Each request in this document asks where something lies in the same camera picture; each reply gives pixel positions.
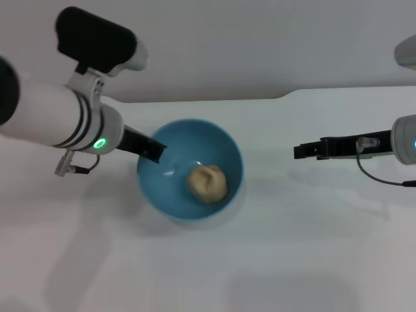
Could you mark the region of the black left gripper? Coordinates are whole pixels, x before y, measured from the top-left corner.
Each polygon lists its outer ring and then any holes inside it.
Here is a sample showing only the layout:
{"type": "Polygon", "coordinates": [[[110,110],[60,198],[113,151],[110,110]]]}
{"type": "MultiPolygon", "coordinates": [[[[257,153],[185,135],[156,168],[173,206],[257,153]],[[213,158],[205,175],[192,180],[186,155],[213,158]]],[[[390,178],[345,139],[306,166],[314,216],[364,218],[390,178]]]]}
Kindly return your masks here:
{"type": "Polygon", "coordinates": [[[159,163],[166,148],[166,145],[149,138],[127,125],[124,127],[122,139],[116,147],[117,150],[140,155],[154,163],[159,163]]]}

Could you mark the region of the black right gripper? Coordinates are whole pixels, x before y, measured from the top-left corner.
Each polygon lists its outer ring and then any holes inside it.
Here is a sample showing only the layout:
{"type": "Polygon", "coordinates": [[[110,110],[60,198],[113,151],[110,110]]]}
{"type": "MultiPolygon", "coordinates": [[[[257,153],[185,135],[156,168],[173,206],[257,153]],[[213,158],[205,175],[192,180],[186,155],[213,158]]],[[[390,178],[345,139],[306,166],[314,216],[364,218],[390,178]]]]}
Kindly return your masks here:
{"type": "Polygon", "coordinates": [[[352,136],[328,136],[320,142],[300,144],[293,148],[295,159],[316,157],[317,160],[364,159],[393,154],[391,131],[378,131],[352,136]]]}

